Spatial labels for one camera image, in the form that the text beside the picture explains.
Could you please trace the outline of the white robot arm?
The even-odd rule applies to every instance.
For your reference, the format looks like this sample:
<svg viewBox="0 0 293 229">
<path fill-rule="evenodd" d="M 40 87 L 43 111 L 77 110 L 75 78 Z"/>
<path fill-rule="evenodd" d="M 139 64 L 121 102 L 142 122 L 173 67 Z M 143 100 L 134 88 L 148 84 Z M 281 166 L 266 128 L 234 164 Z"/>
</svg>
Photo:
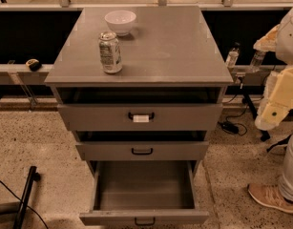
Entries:
<svg viewBox="0 0 293 229">
<path fill-rule="evenodd" d="M 282 71 L 272 71 L 267 77 L 257 110 L 256 127 L 268 131 L 277 127 L 293 109 L 293 8 L 278 25 L 257 40 L 253 48 L 273 52 L 286 64 Z"/>
</svg>

